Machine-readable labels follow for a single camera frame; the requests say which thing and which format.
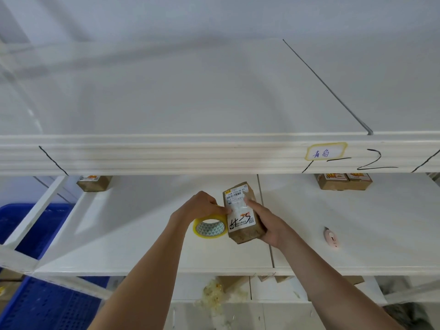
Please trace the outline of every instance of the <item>blue crate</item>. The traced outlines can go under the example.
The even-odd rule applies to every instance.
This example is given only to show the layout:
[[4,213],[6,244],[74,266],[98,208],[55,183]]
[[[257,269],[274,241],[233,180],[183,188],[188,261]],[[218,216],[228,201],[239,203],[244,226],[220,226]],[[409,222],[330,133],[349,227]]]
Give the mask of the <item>blue crate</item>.
[[[4,243],[33,204],[0,208],[0,242]],[[40,259],[73,206],[50,204],[16,250]],[[84,277],[106,287],[109,277]],[[0,316],[0,330],[85,330],[95,317],[100,299],[26,277]]]

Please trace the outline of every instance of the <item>barcode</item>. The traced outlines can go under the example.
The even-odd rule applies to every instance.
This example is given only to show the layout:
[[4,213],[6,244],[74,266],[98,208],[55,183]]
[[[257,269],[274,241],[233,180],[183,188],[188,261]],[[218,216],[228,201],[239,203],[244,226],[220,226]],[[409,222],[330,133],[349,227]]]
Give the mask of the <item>barcode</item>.
[[241,191],[236,192],[236,193],[234,193],[234,194],[231,193],[230,195],[228,195],[228,196],[226,197],[226,200],[231,199],[232,197],[239,196],[241,193],[242,193]]

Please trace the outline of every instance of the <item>hand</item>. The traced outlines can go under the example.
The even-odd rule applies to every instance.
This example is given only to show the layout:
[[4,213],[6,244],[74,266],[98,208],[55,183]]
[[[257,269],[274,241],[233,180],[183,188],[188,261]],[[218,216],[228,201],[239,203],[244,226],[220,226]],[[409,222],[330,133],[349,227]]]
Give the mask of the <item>hand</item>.
[[218,206],[214,197],[200,191],[175,211],[171,215],[170,221],[179,221],[189,225],[197,218],[204,218],[212,214],[225,215],[230,212],[225,207]]
[[256,201],[245,198],[245,203],[252,208],[261,219],[261,222],[266,226],[267,232],[260,239],[267,244],[280,249],[286,235],[292,232],[293,229],[284,222],[283,219],[273,214],[269,209]]

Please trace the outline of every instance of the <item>tile floor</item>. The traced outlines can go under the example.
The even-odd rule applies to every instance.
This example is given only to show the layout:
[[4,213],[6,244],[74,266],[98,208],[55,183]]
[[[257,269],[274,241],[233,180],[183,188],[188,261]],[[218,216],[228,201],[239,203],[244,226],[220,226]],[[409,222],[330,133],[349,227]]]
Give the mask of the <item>tile floor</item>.
[[[440,330],[440,304],[426,304],[434,329]],[[211,317],[192,304],[173,304],[164,330],[325,330],[308,304],[227,304]]]

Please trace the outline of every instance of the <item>person's left hand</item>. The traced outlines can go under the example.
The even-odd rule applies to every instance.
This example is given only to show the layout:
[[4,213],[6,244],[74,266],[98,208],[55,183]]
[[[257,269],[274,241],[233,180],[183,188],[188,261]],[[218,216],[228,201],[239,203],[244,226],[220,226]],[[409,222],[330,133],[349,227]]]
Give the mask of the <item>person's left hand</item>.
[[175,211],[171,215],[170,221],[181,221],[189,225],[197,218],[204,218],[212,214],[225,215],[230,212],[225,207],[218,206],[214,197],[200,191]]

